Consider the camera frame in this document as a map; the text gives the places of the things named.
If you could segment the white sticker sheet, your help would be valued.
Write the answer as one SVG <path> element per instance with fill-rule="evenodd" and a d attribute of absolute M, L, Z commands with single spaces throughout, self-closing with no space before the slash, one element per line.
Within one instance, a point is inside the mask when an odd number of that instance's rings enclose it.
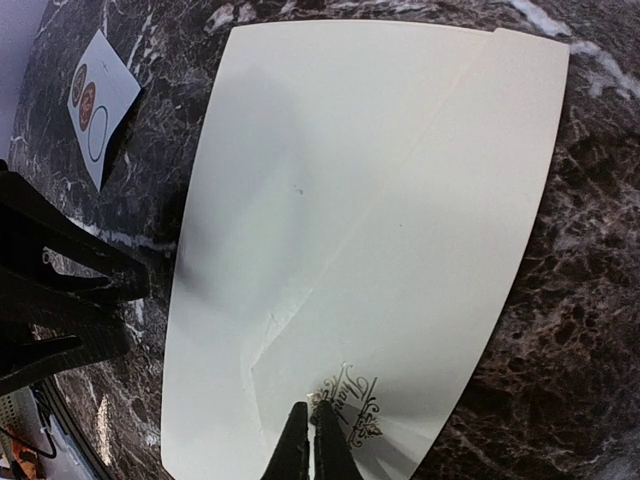
<path fill-rule="evenodd" d="M 96 189 L 103 183 L 106 150 L 141 87 L 98 30 L 81 56 L 67 108 L 85 168 Z"/>

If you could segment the cream paper envelope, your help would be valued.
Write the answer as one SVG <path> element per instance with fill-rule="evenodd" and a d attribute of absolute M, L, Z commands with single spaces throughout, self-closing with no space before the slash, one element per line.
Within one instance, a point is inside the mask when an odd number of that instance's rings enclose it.
<path fill-rule="evenodd" d="M 261 477 L 292 405 L 314 397 L 365 478 L 412 476 L 515 280 L 569 55 L 503 28 L 231 30 L 169 307 L 172 477 Z"/>

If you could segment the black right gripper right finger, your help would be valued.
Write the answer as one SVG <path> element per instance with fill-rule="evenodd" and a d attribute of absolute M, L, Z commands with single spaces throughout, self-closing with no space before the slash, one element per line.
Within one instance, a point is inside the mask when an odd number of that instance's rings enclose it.
<path fill-rule="evenodd" d="M 315 480 L 363 480 L 331 404 L 323 400 L 315 411 Z"/>

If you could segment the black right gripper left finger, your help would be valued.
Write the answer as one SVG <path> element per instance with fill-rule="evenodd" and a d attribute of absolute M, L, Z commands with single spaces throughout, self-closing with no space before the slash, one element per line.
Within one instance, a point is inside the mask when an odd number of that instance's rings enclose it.
<path fill-rule="evenodd" d="M 296 402 L 287 418 L 262 480 L 307 480 L 310 444 L 308 405 Z"/>

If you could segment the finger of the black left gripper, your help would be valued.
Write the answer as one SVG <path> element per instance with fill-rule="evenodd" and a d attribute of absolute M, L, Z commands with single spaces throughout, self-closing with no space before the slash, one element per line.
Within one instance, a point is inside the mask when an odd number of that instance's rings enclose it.
<path fill-rule="evenodd" d="M 1 270 L 3 395 L 127 352 L 127 328 L 113 311 Z"/>
<path fill-rule="evenodd" d="M 43 260 L 58 253 L 99 275 L 58 273 Z M 121 303 L 149 294 L 139 261 L 72 223 L 19 173 L 1 162 L 1 271 L 93 303 Z"/>

